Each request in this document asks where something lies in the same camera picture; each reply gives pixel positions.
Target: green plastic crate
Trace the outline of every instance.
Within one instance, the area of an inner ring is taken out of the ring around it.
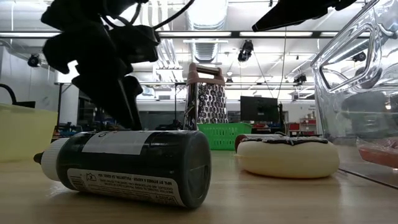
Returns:
[[[240,134],[251,134],[252,126],[246,123],[198,124],[210,144],[211,150],[235,150],[235,139]]]

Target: bottle cap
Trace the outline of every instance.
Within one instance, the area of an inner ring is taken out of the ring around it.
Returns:
[[[57,173],[57,161],[58,155],[63,145],[69,140],[69,138],[61,138],[49,146],[49,148],[43,152],[41,165],[43,173],[52,180],[60,181]]]

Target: table surface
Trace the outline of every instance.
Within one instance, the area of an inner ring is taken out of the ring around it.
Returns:
[[[213,152],[209,194],[196,210],[78,194],[33,162],[0,163],[0,223],[396,224],[398,190],[337,172],[316,180],[240,170],[232,152]]]

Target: black monitor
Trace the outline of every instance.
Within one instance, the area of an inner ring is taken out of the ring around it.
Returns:
[[[278,99],[241,96],[241,121],[279,123]]]

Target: white label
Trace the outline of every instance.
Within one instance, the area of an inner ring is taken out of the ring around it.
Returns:
[[[103,131],[91,137],[82,152],[139,155],[142,146],[153,132]]]
[[[83,192],[185,206],[173,179],[82,169],[68,169],[68,178]]]

